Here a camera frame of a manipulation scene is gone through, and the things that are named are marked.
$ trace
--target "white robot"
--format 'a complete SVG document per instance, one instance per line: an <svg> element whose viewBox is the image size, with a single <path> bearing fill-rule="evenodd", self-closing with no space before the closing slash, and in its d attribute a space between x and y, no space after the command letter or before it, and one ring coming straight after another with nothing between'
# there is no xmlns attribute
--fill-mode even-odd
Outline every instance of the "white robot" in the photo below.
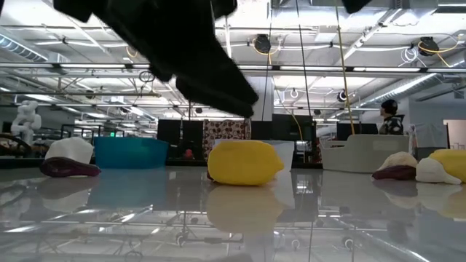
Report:
<svg viewBox="0 0 466 262"><path fill-rule="evenodd" d="M21 139L28 145L33 143L34 130L38 130L42 126L42 118L36 114L38 105L36 101L23 101L21 106L17 108L17 116L12 123L12 134L21 134Z"/></svg>

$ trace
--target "yellow cable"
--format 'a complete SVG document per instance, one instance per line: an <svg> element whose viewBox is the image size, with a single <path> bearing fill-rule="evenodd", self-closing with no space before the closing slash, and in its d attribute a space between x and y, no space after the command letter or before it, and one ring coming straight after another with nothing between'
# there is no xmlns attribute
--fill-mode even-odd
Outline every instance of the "yellow cable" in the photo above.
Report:
<svg viewBox="0 0 466 262"><path fill-rule="evenodd" d="M343 69L344 93L345 93L345 95L347 97L346 106L348 107L349 121L351 123L351 133L354 135L355 134L355 125L354 125L353 120L352 120L350 97L348 95L347 73L346 73L346 69L344 67L343 44L341 42L340 16L338 14L338 1L337 0L335 0L335 12L336 12L336 24L338 26L338 37L339 37L339 41L340 41L340 55L341 55L341 68Z"/></svg>
<svg viewBox="0 0 466 262"><path fill-rule="evenodd" d="M438 57L440 58L440 60L442 60L442 62L443 62L446 66L451 67L451 66L445 61L445 59L443 59L443 57L442 57L440 54L437 53L437 55L438 55Z"/></svg>
<svg viewBox="0 0 466 262"><path fill-rule="evenodd" d="M126 53L132 58L135 58L135 57L137 57L139 55L138 51L136 51L135 55L131 54L130 48L128 46L126 46Z"/></svg>
<svg viewBox="0 0 466 262"><path fill-rule="evenodd" d="M256 39L253 39L253 48L260 55L273 55L274 53L278 52L278 50L279 50L278 47L277 47L277 49L274 52L268 52L268 53L264 54L263 52L259 52L259 50L257 50L257 48L254 46L254 43L256 43Z"/></svg>
<svg viewBox="0 0 466 262"><path fill-rule="evenodd" d="M452 51L453 49L457 48L457 47L458 47L458 44L459 44L459 41L457 41L457 43L456 43L453 47L450 47L450 48L447 48L447 49L441 50L441 51L435 51L435 50L430 50L430 49L421 47L421 44L422 44L422 41L419 42L419 43L417 44L418 48L420 48L421 50L424 50L424 51L427 51L427 52L431 52L431 53L434 53L434 54L441 54L441 53L444 53L444 52Z"/></svg>
<svg viewBox="0 0 466 262"><path fill-rule="evenodd" d="M278 90L276 88L275 88L275 92L278 95L278 100L280 101L280 104L282 105L283 109L285 109L285 111L287 111L293 117L294 121L298 125L299 137L301 138L301 141L304 141L303 140L303 133L301 132L301 125L299 124L298 119L296 119L296 117L294 116L294 114L292 112L290 112L288 109L285 108L285 105L283 105L282 98L280 97L280 93L278 92ZM303 163L306 163L306 147L304 147L304 153L303 154L304 154L303 155Z"/></svg>

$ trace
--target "white plastic container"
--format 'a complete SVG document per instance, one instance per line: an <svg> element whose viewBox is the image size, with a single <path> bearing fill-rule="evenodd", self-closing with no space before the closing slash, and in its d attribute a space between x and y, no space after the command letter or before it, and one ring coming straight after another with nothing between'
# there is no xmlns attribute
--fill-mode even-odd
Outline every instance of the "white plastic container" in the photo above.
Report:
<svg viewBox="0 0 466 262"><path fill-rule="evenodd" d="M234 142L245 142L251 140L234 140L234 139L216 139L213 148L215 148L219 143L223 141L234 141ZM281 140L258 140L264 143L268 143L273 146L275 152L282 160L285 165L284 171L291 171L291 164L293 163L293 152L294 152L294 142L293 141L281 141Z"/></svg>

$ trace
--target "man with cap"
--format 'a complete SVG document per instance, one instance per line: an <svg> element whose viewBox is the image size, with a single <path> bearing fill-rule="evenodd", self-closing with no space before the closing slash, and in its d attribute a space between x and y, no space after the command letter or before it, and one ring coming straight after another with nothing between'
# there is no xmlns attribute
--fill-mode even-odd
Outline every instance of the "man with cap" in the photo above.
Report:
<svg viewBox="0 0 466 262"><path fill-rule="evenodd" d="M380 127L380 135L403 135L404 115L397 115L398 103L389 99L382 103L380 115L384 117L384 124Z"/></svg>

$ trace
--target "blue basket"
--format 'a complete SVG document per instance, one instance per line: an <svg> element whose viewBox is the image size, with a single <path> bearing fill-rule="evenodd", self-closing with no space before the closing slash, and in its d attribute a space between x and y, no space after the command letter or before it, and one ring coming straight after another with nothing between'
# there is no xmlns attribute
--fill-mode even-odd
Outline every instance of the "blue basket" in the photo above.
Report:
<svg viewBox="0 0 466 262"><path fill-rule="evenodd" d="M153 138L94 138L99 168L146 169L165 166L168 143Z"/></svg>

